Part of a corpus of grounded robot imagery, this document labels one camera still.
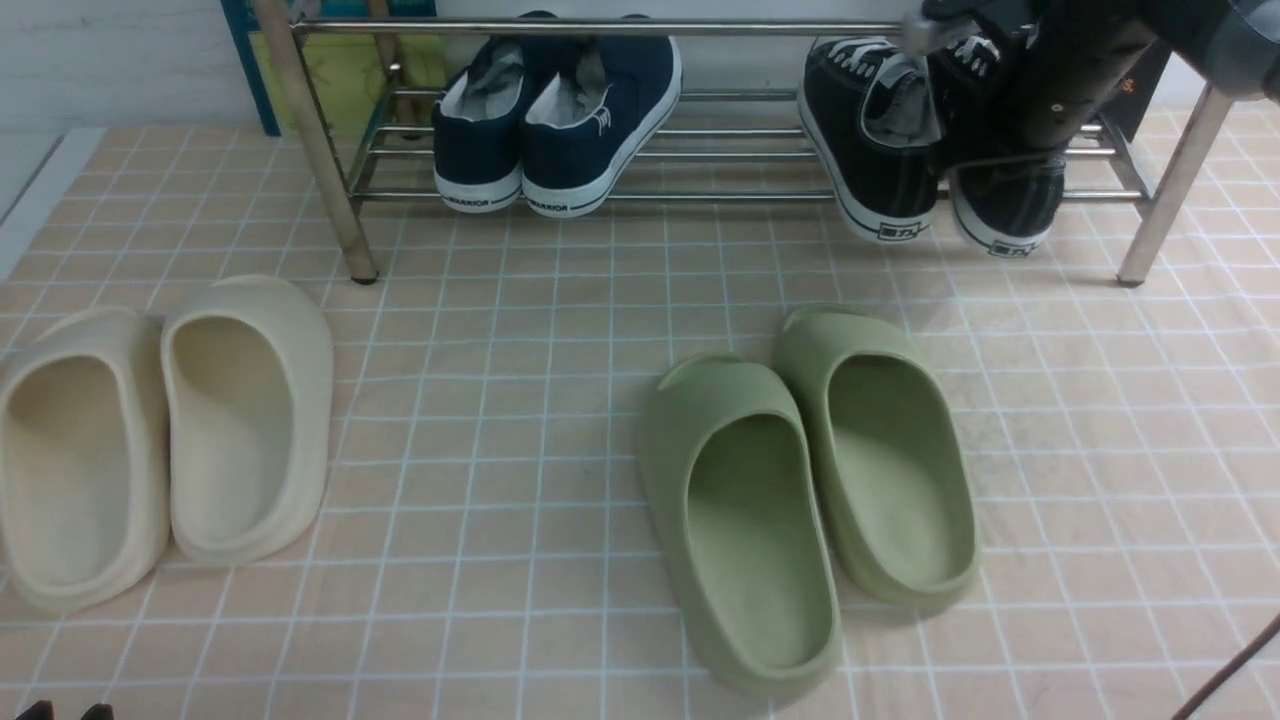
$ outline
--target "black sneaker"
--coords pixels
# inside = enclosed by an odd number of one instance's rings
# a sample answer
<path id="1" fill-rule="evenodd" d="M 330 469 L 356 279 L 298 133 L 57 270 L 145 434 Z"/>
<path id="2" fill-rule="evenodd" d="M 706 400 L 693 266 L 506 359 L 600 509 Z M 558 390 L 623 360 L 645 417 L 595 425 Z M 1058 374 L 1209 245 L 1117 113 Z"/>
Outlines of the black sneaker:
<path id="1" fill-rule="evenodd" d="M 924 61 L 883 37 L 837 40 L 809 51 L 800 124 L 836 188 L 854 233 L 915 240 L 938 201 L 928 147 L 938 140 Z"/>
<path id="2" fill-rule="evenodd" d="M 983 85 L 1000 64 L 982 36 L 928 58 L 933 100 L 943 127 L 978 111 Z M 961 168 L 947 173 L 960 233 L 997 258 L 1025 258 L 1048 237 L 1066 188 L 1066 158 Z"/>

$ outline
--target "canvas sneaker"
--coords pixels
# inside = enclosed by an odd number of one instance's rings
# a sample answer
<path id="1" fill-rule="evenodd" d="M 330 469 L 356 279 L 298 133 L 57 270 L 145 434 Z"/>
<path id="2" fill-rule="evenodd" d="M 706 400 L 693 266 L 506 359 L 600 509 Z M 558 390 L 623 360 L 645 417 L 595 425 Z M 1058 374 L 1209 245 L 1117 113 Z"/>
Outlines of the canvas sneaker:
<path id="1" fill-rule="evenodd" d="M 938 201 L 928 149 L 940 132 L 920 58 L 883 37 L 815 45 L 797 104 L 855 234 L 896 243 L 928 229 Z"/>
<path id="2" fill-rule="evenodd" d="M 928 56 L 929 79 L 945 127 L 979 111 L 983 86 L 995 76 L 1000 51 L 983 36 L 955 42 Z M 997 258 L 1025 258 L 1048 237 L 1066 188 L 1066 158 L 952 169 L 951 208 L 960 234 Z"/>
<path id="3" fill-rule="evenodd" d="M 538 10 L 525 18 L 552 18 Z M 520 119 L 577 44 L 563 37 L 495 36 L 435 102 L 435 187 L 449 208 L 490 213 L 520 195 Z"/>
<path id="4" fill-rule="evenodd" d="M 671 37 L 595 37 L 582 45 L 577 64 L 550 79 L 522 123 L 530 208 L 549 218 L 599 208 L 671 115 L 682 78 Z"/>

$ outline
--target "chrome rack leg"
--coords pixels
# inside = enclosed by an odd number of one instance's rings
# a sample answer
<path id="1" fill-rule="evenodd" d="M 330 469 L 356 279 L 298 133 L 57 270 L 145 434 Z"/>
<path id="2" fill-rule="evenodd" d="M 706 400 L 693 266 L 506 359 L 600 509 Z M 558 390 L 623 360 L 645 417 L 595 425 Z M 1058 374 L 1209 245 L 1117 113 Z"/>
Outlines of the chrome rack leg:
<path id="1" fill-rule="evenodd" d="M 365 8 L 369 10 L 370 18 L 385 19 L 392 14 L 388 0 L 365 0 Z M 387 82 L 398 82 L 402 86 L 407 85 L 404 77 L 408 74 L 408 70 L 404 67 L 404 53 L 399 36 L 375 35 L 374 44 L 378 46 L 378 59 L 383 63 L 383 74 L 387 76 Z M 417 117 L 416 106 L 411 97 L 396 99 L 394 118 L 402 123 L 416 123 L 421 119 Z"/>
<path id="2" fill-rule="evenodd" d="M 356 209 L 347 196 L 347 181 L 343 176 L 338 151 L 329 137 L 324 110 L 316 97 L 311 74 L 307 72 L 302 45 L 289 29 L 288 9 L 279 0 L 253 0 L 262 37 L 271 53 L 271 67 L 284 90 L 293 120 L 298 124 L 298 136 L 306 151 L 311 172 L 316 178 L 320 200 L 329 213 L 329 220 L 338 236 L 343 259 L 351 279 L 360 284 L 372 284 L 378 281 L 374 255 L 365 240 L 365 229 L 360 225 Z"/>
<path id="3" fill-rule="evenodd" d="M 1138 234 L 1125 254 L 1117 275 L 1121 287 L 1138 287 L 1147 282 L 1147 274 L 1160 255 L 1169 231 L 1172 229 L 1178 213 L 1187 201 L 1187 195 L 1199 174 L 1208 151 L 1217 140 L 1226 115 L 1231 111 L 1233 101 L 1211 86 L 1204 86 L 1196 110 L 1187 120 L 1181 140 L 1174 150 L 1174 156 L 1169 159 L 1169 168 L 1165 177 L 1160 179 L 1156 195 L 1149 202 L 1139 206 L 1143 214 L 1142 225 Z"/>

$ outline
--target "metal shoe rack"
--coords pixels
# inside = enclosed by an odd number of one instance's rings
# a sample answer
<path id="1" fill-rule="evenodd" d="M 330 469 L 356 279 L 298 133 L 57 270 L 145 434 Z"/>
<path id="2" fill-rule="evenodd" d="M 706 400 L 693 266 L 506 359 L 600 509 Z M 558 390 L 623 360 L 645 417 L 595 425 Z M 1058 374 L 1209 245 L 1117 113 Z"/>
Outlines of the metal shoe rack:
<path id="1" fill-rule="evenodd" d="M 424 160 L 431 150 L 397 146 L 396 136 L 430 137 L 431 128 L 417 120 L 417 110 L 440 88 L 411 87 L 404 72 L 398 36 L 402 35 L 660 35 L 660 36 L 896 36 L 897 23 L 849 20 L 654 20 L 654 19 L 474 19 L 389 17 L 387 0 L 366 0 L 369 18 L 323 19 L 324 0 L 253 0 L 259 24 L 268 42 L 271 64 L 283 86 L 298 135 L 315 173 L 316 187 L 333 223 L 351 278 L 362 284 L 378 279 L 378 268 L 365 240 L 360 210 L 365 202 L 419 201 L 438 199 L 431 190 L 379 187 L 374 184 L 384 161 Z M 312 35 L 371 35 L 387 73 L 387 87 L 361 138 L 351 167 L 343 168 L 316 97 L 302 49 Z M 794 101 L 794 91 L 776 90 L 695 90 L 685 91 L 681 101 Z M 1172 228 L 1196 176 L 1213 145 L 1231 100 L 1206 88 L 1183 131 L 1160 183 L 1152 186 L 1134 164 L 1129 143 L 1107 123 L 1085 127 L 1080 140 L 1087 146 L 1071 147 L 1070 161 L 1107 161 L 1120 178 L 1123 190 L 1068 188 L 1069 202 L 1128 202 L 1138 208 L 1143 222 L 1134 236 L 1117 278 L 1124 287 L 1142 284 Z M 721 127 L 708 129 L 663 129 L 658 137 L 669 140 L 776 141 L 803 140 L 797 126 L 777 128 Z M 776 163 L 809 160 L 812 149 L 708 151 L 641 151 L 643 159 L 681 163 Z M 829 188 L 797 192 L 617 192 L 616 202 L 831 202 Z"/>

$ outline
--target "shoelace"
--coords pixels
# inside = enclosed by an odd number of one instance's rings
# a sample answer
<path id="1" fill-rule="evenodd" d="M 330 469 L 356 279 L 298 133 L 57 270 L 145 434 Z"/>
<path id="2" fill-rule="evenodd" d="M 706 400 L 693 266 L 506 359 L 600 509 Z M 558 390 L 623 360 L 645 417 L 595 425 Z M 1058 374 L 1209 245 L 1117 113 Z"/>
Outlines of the shoelace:
<path id="1" fill-rule="evenodd" d="M 978 49 L 983 49 L 987 53 L 984 55 L 978 54 Z M 996 49 L 996 44 L 982 37 L 980 35 L 970 36 L 968 40 L 956 41 L 947 45 L 947 50 L 960 60 L 961 65 L 965 65 L 970 73 L 979 78 L 987 77 L 991 72 L 992 63 L 1000 61 L 1000 50 Z"/>
<path id="2" fill-rule="evenodd" d="M 873 63 L 863 61 L 867 53 L 872 50 L 893 50 L 893 45 L 883 37 L 858 37 L 842 40 L 831 46 L 827 58 L 836 61 L 836 65 L 854 73 L 858 77 L 870 77 L 876 73 Z"/>

